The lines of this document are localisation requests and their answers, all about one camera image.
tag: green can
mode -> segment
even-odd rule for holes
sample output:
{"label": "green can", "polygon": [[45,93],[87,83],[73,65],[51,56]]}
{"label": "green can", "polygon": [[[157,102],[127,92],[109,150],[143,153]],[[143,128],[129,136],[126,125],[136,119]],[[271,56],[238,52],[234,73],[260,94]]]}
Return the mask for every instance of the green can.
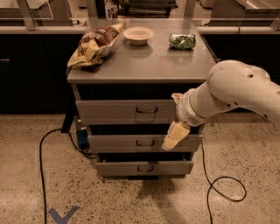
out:
{"label": "green can", "polygon": [[172,33],[169,36],[169,47],[176,49],[192,49],[196,44],[194,34],[177,34]]}

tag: white robotic arm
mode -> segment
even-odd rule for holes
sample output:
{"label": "white robotic arm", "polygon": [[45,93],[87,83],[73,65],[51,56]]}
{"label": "white robotic arm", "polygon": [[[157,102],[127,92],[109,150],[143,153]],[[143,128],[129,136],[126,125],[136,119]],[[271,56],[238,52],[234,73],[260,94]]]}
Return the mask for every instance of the white robotic arm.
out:
{"label": "white robotic arm", "polygon": [[173,98],[179,122],[174,122],[168,131],[163,145],[166,150],[182,140],[190,126],[199,126],[214,115],[236,108],[249,109],[280,123],[280,86],[260,67],[240,61],[216,64],[205,83]]}

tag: brown chip bag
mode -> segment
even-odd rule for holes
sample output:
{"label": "brown chip bag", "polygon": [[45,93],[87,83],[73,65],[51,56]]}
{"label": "brown chip bag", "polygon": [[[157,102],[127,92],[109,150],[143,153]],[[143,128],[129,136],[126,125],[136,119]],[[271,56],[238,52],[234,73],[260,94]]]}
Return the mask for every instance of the brown chip bag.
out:
{"label": "brown chip bag", "polygon": [[81,38],[78,48],[68,61],[68,66],[88,67],[103,62],[117,41],[123,24],[113,24],[106,28],[87,31]]}

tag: gray drawer cabinet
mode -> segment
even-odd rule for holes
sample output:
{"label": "gray drawer cabinet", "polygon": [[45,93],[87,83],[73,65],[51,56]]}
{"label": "gray drawer cabinet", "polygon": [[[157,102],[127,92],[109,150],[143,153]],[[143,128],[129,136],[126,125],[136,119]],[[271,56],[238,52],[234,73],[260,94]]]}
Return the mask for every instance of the gray drawer cabinet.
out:
{"label": "gray drawer cabinet", "polygon": [[[94,21],[103,27],[110,21]],[[145,26],[155,32],[147,45],[134,46],[123,34],[99,66],[68,69],[81,122],[87,127],[95,167],[102,177],[186,175],[200,146],[203,125],[174,150],[162,149],[176,117],[173,93],[206,81],[215,64],[193,22],[187,19],[125,20],[126,28]],[[190,51],[169,48],[174,33],[193,33]]]}

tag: white bowl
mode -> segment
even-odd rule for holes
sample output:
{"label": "white bowl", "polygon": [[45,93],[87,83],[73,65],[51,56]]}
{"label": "white bowl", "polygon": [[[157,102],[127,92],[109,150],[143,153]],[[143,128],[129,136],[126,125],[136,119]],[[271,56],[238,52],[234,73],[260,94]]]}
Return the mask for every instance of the white bowl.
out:
{"label": "white bowl", "polygon": [[154,31],[146,27],[131,27],[123,32],[123,36],[130,41],[131,44],[141,46],[147,43],[148,39],[154,36]]}

